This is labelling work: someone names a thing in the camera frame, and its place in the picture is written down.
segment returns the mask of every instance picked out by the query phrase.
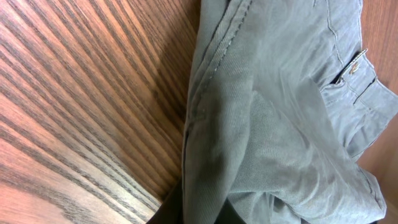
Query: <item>jeans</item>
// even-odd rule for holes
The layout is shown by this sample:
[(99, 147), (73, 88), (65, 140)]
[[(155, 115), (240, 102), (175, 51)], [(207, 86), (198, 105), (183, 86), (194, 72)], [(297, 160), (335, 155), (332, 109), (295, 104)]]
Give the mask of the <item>jeans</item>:
[(362, 1), (202, 0), (183, 149), (185, 223), (371, 223), (355, 163), (398, 112), (361, 43)]

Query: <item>wrinkled fabric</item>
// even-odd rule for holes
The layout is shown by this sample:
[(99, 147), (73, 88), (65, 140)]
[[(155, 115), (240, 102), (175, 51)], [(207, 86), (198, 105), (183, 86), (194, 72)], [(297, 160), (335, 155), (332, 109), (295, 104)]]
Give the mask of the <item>wrinkled fabric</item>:
[(182, 159), (185, 223), (371, 223), (355, 161), (398, 111), (361, 46), (362, 1), (202, 0)]

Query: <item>waistband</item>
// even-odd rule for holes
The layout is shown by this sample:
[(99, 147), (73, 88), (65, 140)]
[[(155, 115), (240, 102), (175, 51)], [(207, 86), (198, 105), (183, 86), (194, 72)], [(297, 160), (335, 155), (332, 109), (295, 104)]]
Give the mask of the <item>waistband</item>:
[(342, 78), (366, 106), (392, 119), (398, 112), (398, 96), (385, 87), (366, 58), (366, 50), (359, 53), (342, 71)]

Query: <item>wooden surface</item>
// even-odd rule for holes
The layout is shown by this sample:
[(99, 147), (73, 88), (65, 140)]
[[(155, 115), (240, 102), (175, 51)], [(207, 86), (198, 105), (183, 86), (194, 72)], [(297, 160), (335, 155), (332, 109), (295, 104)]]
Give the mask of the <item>wooden surface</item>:
[[(363, 12), (368, 57), (396, 93), (397, 4)], [(180, 177), (200, 1), (0, 6), (0, 223), (145, 223)], [(396, 117), (360, 160), (379, 180), (397, 130)]]

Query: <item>button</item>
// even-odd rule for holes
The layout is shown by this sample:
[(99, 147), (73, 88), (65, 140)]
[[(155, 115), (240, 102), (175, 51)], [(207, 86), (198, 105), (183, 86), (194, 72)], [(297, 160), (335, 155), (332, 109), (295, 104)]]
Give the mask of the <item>button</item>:
[(359, 68), (359, 64), (358, 62), (355, 62), (355, 64), (353, 65), (353, 67), (351, 68), (351, 70), (349, 71), (349, 73), (352, 75), (354, 72), (356, 72)]

